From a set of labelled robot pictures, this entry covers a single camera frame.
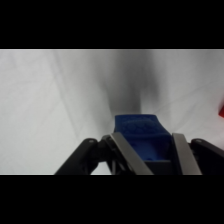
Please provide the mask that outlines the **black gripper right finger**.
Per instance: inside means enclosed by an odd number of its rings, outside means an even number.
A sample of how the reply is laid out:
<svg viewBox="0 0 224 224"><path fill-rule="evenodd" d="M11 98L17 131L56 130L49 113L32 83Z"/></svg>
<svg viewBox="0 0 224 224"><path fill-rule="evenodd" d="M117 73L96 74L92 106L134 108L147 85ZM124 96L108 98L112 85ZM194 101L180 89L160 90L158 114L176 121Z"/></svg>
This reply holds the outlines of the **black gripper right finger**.
<svg viewBox="0 0 224 224"><path fill-rule="evenodd" d="M176 175L224 175L224 151L200 138L187 142L172 135L172 166Z"/></svg>

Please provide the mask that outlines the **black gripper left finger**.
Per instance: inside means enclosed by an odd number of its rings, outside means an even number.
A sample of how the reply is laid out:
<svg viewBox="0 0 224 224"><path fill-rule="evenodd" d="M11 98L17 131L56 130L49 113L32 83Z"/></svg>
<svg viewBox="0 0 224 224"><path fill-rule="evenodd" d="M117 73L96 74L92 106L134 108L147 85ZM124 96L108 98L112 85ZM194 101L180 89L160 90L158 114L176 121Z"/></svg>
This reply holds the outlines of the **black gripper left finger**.
<svg viewBox="0 0 224 224"><path fill-rule="evenodd" d="M105 162L112 175L152 175L153 172L119 132L100 141L87 138L56 171L56 175L90 175Z"/></svg>

